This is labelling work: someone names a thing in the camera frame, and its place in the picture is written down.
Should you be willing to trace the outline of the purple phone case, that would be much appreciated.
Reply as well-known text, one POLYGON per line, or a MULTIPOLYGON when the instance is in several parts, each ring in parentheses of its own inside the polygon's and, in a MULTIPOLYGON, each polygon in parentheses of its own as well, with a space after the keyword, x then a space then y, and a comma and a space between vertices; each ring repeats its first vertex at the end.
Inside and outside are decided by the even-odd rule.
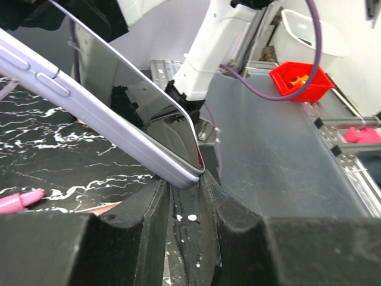
POLYGON ((200 171, 148 138, 81 84, 4 30, 1 31, 1 74, 84 121, 177 188, 188 189, 199 182, 200 171))

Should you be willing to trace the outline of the pink phone case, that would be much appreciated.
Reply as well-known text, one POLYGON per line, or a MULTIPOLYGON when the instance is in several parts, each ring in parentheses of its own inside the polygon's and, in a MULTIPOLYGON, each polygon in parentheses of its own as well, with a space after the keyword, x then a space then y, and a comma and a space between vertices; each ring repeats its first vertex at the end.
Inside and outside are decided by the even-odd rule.
POLYGON ((115 202, 115 203, 105 203, 105 204, 103 204, 101 206, 96 206, 96 207, 91 207, 91 208, 88 208, 88 209, 76 211, 76 213, 93 213, 96 216, 99 216, 99 215, 101 215, 101 214, 103 214, 103 213, 105 213, 105 212, 115 208, 120 203, 121 203, 121 201, 118 201, 118 202, 115 202))

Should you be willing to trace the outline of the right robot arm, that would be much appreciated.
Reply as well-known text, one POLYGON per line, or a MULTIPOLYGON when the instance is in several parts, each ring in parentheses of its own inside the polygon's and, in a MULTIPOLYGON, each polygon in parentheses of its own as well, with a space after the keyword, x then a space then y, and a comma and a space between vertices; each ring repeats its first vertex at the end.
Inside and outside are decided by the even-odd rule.
MULTIPOLYGON (((161 1, 60 1, 106 42, 124 35, 161 1)), ((212 77, 223 58, 247 26, 254 26, 257 13, 271 1, 210 1, 201 27, 180 70, 165 89, 190 115, 198 120, 199 110, 212 77)), ((54 31, 64 16, 48 1, 1 1, 1 28, 19 27, 54 31)))

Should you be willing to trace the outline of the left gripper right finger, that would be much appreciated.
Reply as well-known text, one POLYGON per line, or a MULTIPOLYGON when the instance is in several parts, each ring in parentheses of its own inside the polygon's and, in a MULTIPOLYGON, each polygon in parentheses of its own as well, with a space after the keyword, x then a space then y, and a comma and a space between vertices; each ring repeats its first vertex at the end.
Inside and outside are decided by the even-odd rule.
POLYGON ((207 285, 379 285, 380 220, 265 217, 199 183, 207 285))

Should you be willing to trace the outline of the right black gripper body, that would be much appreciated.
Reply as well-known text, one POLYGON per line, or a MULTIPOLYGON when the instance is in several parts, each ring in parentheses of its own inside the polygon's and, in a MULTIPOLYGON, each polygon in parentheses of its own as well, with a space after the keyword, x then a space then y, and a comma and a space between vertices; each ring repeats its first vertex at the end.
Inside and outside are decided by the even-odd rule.
MULTIPOLYGON (((128 32, 117 1, 58 1, 103 40, 111 42, 128 32)), ((49 1, 1 1, 1 28, 15 31, 19 27, 58 30, 65 15, 49 1)))

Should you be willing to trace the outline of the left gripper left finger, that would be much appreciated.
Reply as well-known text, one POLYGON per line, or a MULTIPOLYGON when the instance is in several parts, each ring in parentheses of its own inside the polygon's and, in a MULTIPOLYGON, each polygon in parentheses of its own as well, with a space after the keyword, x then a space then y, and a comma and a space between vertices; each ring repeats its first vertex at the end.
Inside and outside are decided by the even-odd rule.
POLYGON ((154 179, 102 215, 1 216, 2 285, 161 285, 169 185, 154 179))

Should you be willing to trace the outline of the phone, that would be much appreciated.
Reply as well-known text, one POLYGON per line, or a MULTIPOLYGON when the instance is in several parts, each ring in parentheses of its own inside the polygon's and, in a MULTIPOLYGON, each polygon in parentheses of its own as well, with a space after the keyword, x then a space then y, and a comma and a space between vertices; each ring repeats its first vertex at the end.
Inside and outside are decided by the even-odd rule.
POLYGON ((76 82, 148 138, 203 173, 204 161, 187 112, 57 1, 52 5, 74 26, 75 69, 80 76, 76 82))

